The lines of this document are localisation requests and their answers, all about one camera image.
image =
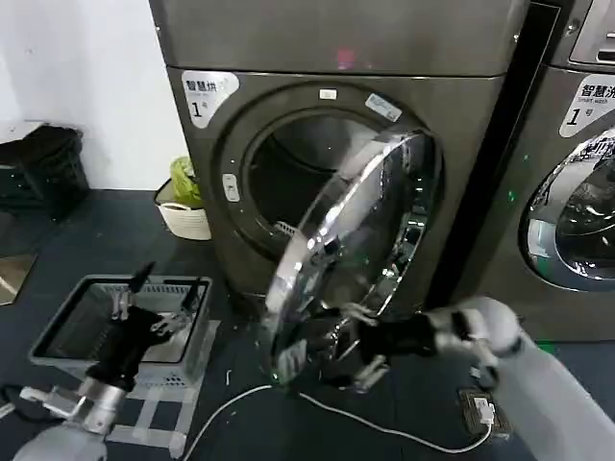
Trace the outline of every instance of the washing machine door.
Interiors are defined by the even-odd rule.
[[[310,362],[352,385],[361,322],[382,316],[435,209],[441,157],[423,129],[394,126],[349,153],[295,230],[263,320],[280,382]]]
[[[615,129],[577,146],[538,188],[522,235],[531,267],[582,291],[615,290]]]

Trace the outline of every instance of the green plastic bag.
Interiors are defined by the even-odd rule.
[[[189,157],[180,157],[171,163],[171,182],[178,204],[191,208],[202,208],[201,192],[196,183],[194,169]]]

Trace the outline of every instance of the number 1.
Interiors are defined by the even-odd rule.
[[[194,116],[202,117],[203,115],[201,115],[201,112],[199,112],[199,105],[196,103],[192,103],[192,106],[194,106]]]
[[[577,117],[578,117],[578,113],[580,112],[580,109],[573,109],[573,112],[575,113],[573,115],[573,118],[566,125],[576,125],[577,124]]]

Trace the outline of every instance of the white cable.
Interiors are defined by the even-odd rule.
[[[12,403],[7,403],[4,406],[0,406],[0,420],[2,420],[5,416],[9,416],[15,410],[15,405]]]
[[[265,384],[263,386],[259,386],[259,387],[255,387],[253,389],[250,389],[249,391],[246,391],[246,392],[244,392],[242,394],[239,394],[236,397],[233,397],[232,399],[227,401],[225,404],[223,404],[220,408],[215,410],[213,412],[213,414],[209,417],[209,419],[207,420],[207,422],[205,423],[205,425],[203,426],[201,431],[199,432],[199,435],[197,435],[196,439],[194,439],[194,442],[192,442],[192,445],[190,446],[190,449],[188,450],[188,453],[185,455],[184,461],[188,461],[188,459],[190,458],[190,455],[192,454],[192,452],[196,448],[197,444],[199,443],[199,440],[201,440],[201,437],[203,437],[203,434],[205,434],[205,431],[208,430],[209,425],[215,419],[216,416],[218,416],[220,413],[222,413],[226,408],[231,406],[236,401],[241,400],[244,397],[248,397],[250,394],[254,394],[255,392],[264,391],[265,389],[271,389],[272,387],[273,386],[271,384]]]
[[[379,425],[375,425],[374,423],[370,423],[367,420],[364,420],[363,418],[360,418],[357,415],[353,415],[352,413],[348,413],[346,411],[337,409],[337,408],[333,408],[332,406],[328,406],[320,401],[318,401],[317,399],[315,399],[314,397],[310,397],[306,394],[300,393],[299,394],[302,398],[306,399],[307,401],[313,403],[314,405],[322,408],[323,410],[327,410],[327,411],[331,411],[333,413],[337,413],[338,415],[342,415],[345,416],[346,418],[350,418],[351,420],[355,420],[359,423],[362,423],[363,425],[367,425],[368,427],[371,427],[372,429],[376,429],[378,432],[383,432],[385,434],[390,434],[390,435],[399,435],[400,437],[404,437],[406,439],[412,440],[414,442],[417,442],[421,445],[425,445],[426,447],[429,447],[430,449],[437,449],[438,451],[442,451],[444,453],[449,453],[449,454],[458,454],[458,453],[465,453],[466,451],[470,451],[472,449],[475,449],[476,447],[478,447],[479,445],[482,445],[491,435],[491,430],[493,425],[487,425],[487,431],[485,432],[485,434],[480,437],[480,439],[478,439],[474,444],[469,445],[468,447],[464,447],[463,449],[447,449],[444,447],[440,447],[439,445],[433,444],[432,442],[429,442],[427,440],[421,439],[420,437],[417,437],[415,435],[411,435],[411,434],[406,434],[405,432],[402,432],[401,430],[395,430],[395,429],[387,429],[385,427],[380,427]]]
[[[192,445],[190,446],[190,449],[188,450],[188,453],[185,455],[184,461],[188,461],[188,459],[192,455],[192,452],[194,451],[194,449],[198,445],[199,441],[203,437],[203,434],[205,434],[205,431],[208,430],[209,425],[213,422],[213,420],[216,418],[216,416],[218,416],[221,412],[223,412],[226,408],[231,406],[236,401],[241,400],[244,397],[248,397],[249,395],[254,394],[256,392],[264,391],[266,389],[271,389],[272,387],[273,386],[271,384],[265,384],[263,386],[259,386],[259,387],[255,387],[253,389],[250,389],[250,390],[248,390],[248,391],[246,391],[246,392],[244,392],[242,394],[239,394],[236,397],[233,397],[232,399],[230,399],[229,401],[224,403],[222,406],[220,406],[217,410],[215,410],[213,412],[213,414],[209,417],[209,419],[207,420],[207,422],[205,423],[203,428],[199,431],[199,434],[194,439],[194,442],[192,442]],[[328,405],[318,401],[314,397],[310,397],[307,394],[299,393],[299,396],[302,399],[305,399],[305,400],[309,401],[310,403],[318,406],[319,408],[322,408],[322,409],[324,409],[326,411],[331,411],[332,413],[336,413],[338,415],[345,416],[347,418],[350,418],[351,420],[355,420],[355,421],[357,421],[359,423],[362,423],[363,425],[367,425],[368,427],[371,427],[372,429],[376,429],[378,432],[383,432],[385,434],[390,434],[390,435],[398,435],[400,437],[404,437],[404,438],[409,439],[409,440],[411,440],[413,442],[417,442],[417,443],[419,443],[421,445],[429,447],[430,449],[436,449],[438,451],[442,451],[444,453],[449,453],[449,454],[465,453],[467,451],[470,451],[472,449],[475,449],[475,448],[479,447],[480,445],[482,445],[489,438],[489,436],[491,435],[491,431],[493,429],[493,425],[492,424],[488,424],[487,425],[487,431],[484,433],[484,435],[482,437],[480,437],[480,439],[478,439],[472,445],[469,445],[469,446],[464,447],[462,449],[447,449],[445,447],[440,447],[439,445],[433,444],[432,442],[429,442],[427,440],[421,439],[420,437],[416,437],[415,435],[406,434],[405,432],[402,432],[401,430],[387,429],[385,427],[380,427],[379,425],[375,425],[374,423],[370,423],[369,421],[364,420],[364,419],[360,418],[357,415],[353,415],[352,413],[348,413],[348,412],[340,410],[338,408],[334,408],[332,406],[328,406]]]

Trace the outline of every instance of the power outlet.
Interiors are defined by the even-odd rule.
[[[463,421],[472,435],[481,436],[486,430],[486,425],[480,421],[480,412],[477,408],[478,402],[479,404],[492,404],[495,409],[495,420],[491,430],[492,436],[506,440],[510,437],[512,427],[502,408],[493,401],[491,394],[478,389],[462,389],[458,394],[461,410],[463,411]]]

